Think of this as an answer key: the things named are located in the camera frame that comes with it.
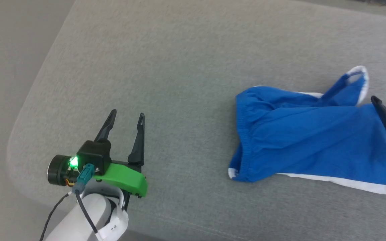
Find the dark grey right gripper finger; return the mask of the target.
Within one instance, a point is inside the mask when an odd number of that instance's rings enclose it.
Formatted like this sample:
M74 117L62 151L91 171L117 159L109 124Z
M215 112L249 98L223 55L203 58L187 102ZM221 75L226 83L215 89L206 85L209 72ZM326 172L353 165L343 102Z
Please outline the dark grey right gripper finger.
M383 105L383 101L380 98L374 95L371 96L371 103L386 130L386 106Z

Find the blue shorts with white trim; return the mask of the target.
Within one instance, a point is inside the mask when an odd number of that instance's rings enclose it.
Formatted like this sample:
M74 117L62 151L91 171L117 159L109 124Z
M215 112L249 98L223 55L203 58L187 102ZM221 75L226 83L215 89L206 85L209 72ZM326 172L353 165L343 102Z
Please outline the blue shorts with white trim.
M362 104L369 81L357 66L323 94L269 86L238 94L240 144L228 176L283 174L386 195L386 130L372 103Z

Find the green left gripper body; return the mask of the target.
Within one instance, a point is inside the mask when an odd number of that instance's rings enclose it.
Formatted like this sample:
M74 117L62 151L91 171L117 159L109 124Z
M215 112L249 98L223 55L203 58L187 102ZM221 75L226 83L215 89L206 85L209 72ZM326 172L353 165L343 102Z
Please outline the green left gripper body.
M81 195L99 193L122 198L122 195L145 197L148 184L143 174L128 166L111 163L104 175L95 175L92 164L78 169L78 157L56 155L49 163L47 180L52 185L69 186Z

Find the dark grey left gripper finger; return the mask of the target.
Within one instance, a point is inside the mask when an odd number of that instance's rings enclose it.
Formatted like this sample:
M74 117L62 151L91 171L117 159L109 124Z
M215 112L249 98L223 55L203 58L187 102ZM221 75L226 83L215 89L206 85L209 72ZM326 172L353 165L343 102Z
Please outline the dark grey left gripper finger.
M130 166L142 167L145 160L145 115L141 113L136 126L137 134L132 152L128 156Z
M104 124L102 125L100 131L98 132L97 136L94 139L94 142L101 142L101 141L107 141L109 137L109 133L112 130L115 120L116 120L117 110L113 109L110 111L109 116L105 120Z

